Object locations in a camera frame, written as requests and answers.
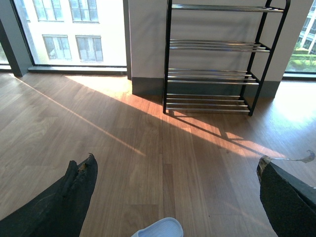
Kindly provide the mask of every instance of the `window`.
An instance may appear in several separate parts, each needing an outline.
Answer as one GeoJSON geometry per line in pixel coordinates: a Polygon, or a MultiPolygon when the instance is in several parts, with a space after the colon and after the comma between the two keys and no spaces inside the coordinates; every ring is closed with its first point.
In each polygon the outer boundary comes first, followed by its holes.
{"type": "Polygon", "coordinates": [[[30,19],[29,19],[29,16],[28,16],[28,12],[26,11],[26,8],[25,8],[24,0],[20,0],[20,2],[21,2],[21,6],[22,6],[22,9],[23,9],[23,13],[24,13],[25,19],[29,22],[30,19]]]}
{"type": "Polygon", "coordinates": [[[0,64],[9,64],[1,43],[0,43],[0,64]]]}
{"type": "Polygon", "coordinates": [[[102,62],[101,37],[76,36],[82,62],[102,62]]]}
{"type": "Polygon", "coordinates": [[[301,42],[302,42],[302,40],[303,40],[303,38],[302,38],[302,37],[299,37],[298,40],[297,40],[297,44],[300,45],[301,42]]]}
{"type": "Polygon", "coordinates": [[[314,12],[315,11],[315,8],[316,8],[316,1],[313,2],[313,5],[311,7],[311,12],[314,12]]]}
{"type": "Polygon", "coordinates": [[[307,18],[305,23],[304,23],[304,26],[302,28],[302,31],[306,31],[307,27],[308,27],[308,24],[310,23],[311,19],[310,18],[307,18]]]}
{"type": "Polygon", "coordinates": [[[310,54],[316,54],[316,43],[314,43],[312,49],[311,49],[311,52],[310,54]]]}
{"type": "Polygon", "coordinates": [[[313,23],[313,25],[312,25],[312,28],[311,28],[311,30],[310,30],[310,33],[311,34],[316,34],[316,20],[314,21],[314,23],[313,23]]]}
{"type": "Polygon", "coordinates": [[[95,0],[69,0],[73,21],[98,21],[95,0]]]}
{"type": "Polygon", "coordinates": [[[312,41],[310,41],[310,40],[307,39],[307,40],[305,41],[305,43],[303,44],[303,48],[309,49],[310,46],[311,46],[311,44],[312,44],[312,41]]]}
{"type": "Polygon", "coordinates": [[[39,21],[62,21],[63,15],[59,0],[34,0],[39,21]]]}
{"type": "Polygon", "coordinates": [[[49,59],[71,60],[67,36],[43,36],[49,59]]]}

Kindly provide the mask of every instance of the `dark gray baseboard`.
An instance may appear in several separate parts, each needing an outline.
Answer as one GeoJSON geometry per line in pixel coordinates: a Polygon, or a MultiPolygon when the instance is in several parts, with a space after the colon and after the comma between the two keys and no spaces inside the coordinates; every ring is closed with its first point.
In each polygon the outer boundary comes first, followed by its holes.
{"type": "MultiPolygon", "coordinates": [[[[134,95],[162,95],[162,78],[132,78],[134,95]]],[[[265,81],[260,97],[274,98],[280,81],[265,81]]],[[[254,97],[257,86],[249,85],[246,89],[246,97],[254,97]]],[[[241,86],[235,85],[205,85],[205,84],[187,84],[178,83],[168,85],[169,93],[176,94],[199,94],[199,95],[239,95],[241,86]]]]}

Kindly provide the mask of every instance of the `wall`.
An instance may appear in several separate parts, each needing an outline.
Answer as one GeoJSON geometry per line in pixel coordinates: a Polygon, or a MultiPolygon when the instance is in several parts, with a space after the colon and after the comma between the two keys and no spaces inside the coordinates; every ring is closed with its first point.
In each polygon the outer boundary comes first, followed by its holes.
{"type": "MultiPolygon", "coordinates": [[[[173,3],[192,3],[189,0],[173,3]]],[[[200,0],[200,4],[209,4],[200,0]]],[[[305,22],[313,0],[292,0],[287,20],[284,24],[275,55],[270,65],[263,95],[274,96],[282,79],[288,60],[305,22]]],[[[214,0],[212,4],[230,5],[230,0],[214,0]]],[[[264,5],[264,0],[239,0],[238,5],[264,5]]],[[[131,65],[134,94],[162,94],[164,68],[166,0],[129,1],[131,65]]],[[[285,0],[273,0],[273,6],[284,7],[285,0]]],[[[266,23],[262,34],[263,43],[271,43],[277,29],[275,22],[280,14],[274,13],[266,23]]],[[[252,40],[260,22],[258,13],[201,13],[178,11],[173,15],[172,37],[183,39],[209,40],[252,40]]],[[[244,69],[249,55],[241,53],[194,53],[171,52],[170,67],[203,69],[244,69]]],[[[263,70],[266,55],[256,56],[254,73],[263,70]]]]}

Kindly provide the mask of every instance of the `glass pane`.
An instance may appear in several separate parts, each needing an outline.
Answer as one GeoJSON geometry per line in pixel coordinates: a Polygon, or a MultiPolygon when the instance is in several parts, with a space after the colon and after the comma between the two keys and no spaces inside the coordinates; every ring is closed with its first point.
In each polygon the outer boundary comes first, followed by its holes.
{"type": "Polygon", "coordinates": [[[55,13],[53,9],[45,9],[46,10],[46,16],[47,20],[54,21],[55,20],[55,13]]]}
{"type": "Polygon", "coordinates": [[[97,8],[97,3],[95,0],[88,0],[88,5],[90,9],[96,9],[97,8]]]}
{"type": "Polygon", "coordinates": [[[54,9],[54,12],[55,12],[55,18],[56,18],[56,20],[62,21],[62,20],[63,20],[63,14],[62,14],[62,12],[61,12],[61,9],[60,9],[60,8],[55,8],[55,9],[54,9]]]}
{"type": "Polygon", "coordinates": [[[13,1],[35,65],[126,66],[121,0],[13,1]],[[104,20],[96,24],[99,11],[104,20]],[[73,22],[63,22],[63,16],[70,12],[73,22]]]}
{"type": "Polygon", "coordinates": [[[95,45],[96,61],[102,62],[103,61],[103,56],[102,56],[101,39],[100,38],[94,38],[94,45],[95,45]]]}
{"type": "Polygon", "coordinates": [[[46,51],[49,59],[56,59],[56,52],[55,52],[55,46],[54,46],[54,40],[52,37],[44,37],[46,51]]]}
{"type": "Polygon", "coordinates": [[[0,43],[0,64],[9,64],[1,43],[0,43]]]}
{"type": "Polygon", "coordinates": [[[91,21],[98,21],[97,9],[90,9],[90,20],[91,21]]]}
{"type": "Polygon", "coordinates": [[[79,8],[78,0],[70,0],[71,8],[79,8]]]}
{"type": "Polygon", "coordinates": [[[316,0],[303,25],[286,72],[316,73],[316,0]]]}

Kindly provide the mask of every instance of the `building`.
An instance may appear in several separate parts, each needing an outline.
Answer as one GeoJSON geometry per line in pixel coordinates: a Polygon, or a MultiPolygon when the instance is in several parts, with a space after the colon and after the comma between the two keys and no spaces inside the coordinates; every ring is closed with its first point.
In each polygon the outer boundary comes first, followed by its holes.
{"type": "Polygon", "coordinates": [[[38,65],[126,66],[121,1],[15,0],[38,65]]]}
{"type": "Polygon", "coordinates": [[[316,54],[316,0],[314,0],[311,10],[304,23],[298,43],[305,49],[308,49],[309,54],[316,54]]]}

